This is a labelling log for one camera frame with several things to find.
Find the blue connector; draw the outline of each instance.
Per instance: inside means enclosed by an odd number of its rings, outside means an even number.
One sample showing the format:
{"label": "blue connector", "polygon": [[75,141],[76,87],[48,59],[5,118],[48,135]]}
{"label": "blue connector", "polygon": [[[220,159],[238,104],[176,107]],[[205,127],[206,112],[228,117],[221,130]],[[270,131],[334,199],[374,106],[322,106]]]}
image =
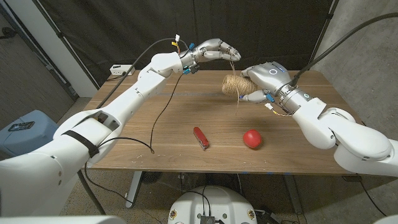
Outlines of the blue connector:
{"label": "blue connector", "polygon": [[275,102],[275,100],[273,99],[273,97],[271,96],[271,94],[267,94],[266,95],[266,97],[267,97],[267,99],[271,102],[271,103],[273,103],[273,102]]}

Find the red pocket knife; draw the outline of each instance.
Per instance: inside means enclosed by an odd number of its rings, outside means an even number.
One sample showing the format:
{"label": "red pocket knife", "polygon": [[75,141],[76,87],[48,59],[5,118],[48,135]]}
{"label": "red pocket knife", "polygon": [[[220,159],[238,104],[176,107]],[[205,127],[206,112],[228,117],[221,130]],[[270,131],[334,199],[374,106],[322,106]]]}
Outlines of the red pocket knife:
{"label": "red pocket knife", "polygon": [[193,134],[199,141],[200,146],[203,148],[203,150],[207,149],[210,146],[209,141],[207,141],[207,138],[205,137],[205,134],[200,130],[198,127],[193,128]]}

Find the black strap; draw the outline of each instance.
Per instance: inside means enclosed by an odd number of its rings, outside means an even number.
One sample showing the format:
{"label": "black strap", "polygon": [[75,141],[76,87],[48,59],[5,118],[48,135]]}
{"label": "black strap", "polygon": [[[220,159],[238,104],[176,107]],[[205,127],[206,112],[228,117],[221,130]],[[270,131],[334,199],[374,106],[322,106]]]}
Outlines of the black strap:
{"label": "black strap", "polygon": [[96,147],[93,143],[91,143],[91,141],[89,141],[87,138],[84,138],[80,134],[78,134],[72,130],[69,130],[63,134],[66,134],[67,136],[70,136],[70,137],[76,139],[77,141],[80,141],[83,145],[85,145],[88,148],[88,154],[90,155],[90,158],[95,156],[95,154],[100,153],[100,151],[98,150],[98,147]]}

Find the power strip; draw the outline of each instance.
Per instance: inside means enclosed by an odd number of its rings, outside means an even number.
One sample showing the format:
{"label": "power strip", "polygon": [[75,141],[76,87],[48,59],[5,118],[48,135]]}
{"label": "power strip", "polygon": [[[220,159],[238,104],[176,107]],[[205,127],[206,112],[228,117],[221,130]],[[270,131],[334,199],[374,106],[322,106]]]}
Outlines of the power strip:
{"label": "power strip", "polygon": [[[112,65],[109,69],[112,75],[123,75],[123,72],[127,72],[131,65]],[[127,75],[132,75],[136,71],[136,68],[133,67],[132,70]]]}

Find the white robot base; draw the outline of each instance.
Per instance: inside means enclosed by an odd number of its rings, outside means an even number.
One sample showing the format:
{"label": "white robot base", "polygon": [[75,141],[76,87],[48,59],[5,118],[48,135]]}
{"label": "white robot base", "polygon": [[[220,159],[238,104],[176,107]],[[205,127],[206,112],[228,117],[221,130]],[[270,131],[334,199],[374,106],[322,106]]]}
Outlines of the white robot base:
{"label": "white robot base", "polygon": [[198,187],[186,192],[174,202],[170,209],[168,224],[257,223],[253,206],[240,194],[226,187],[206,186],[204,196],[209,200],[209,208],[207,200],[201,195],[203,188]]}

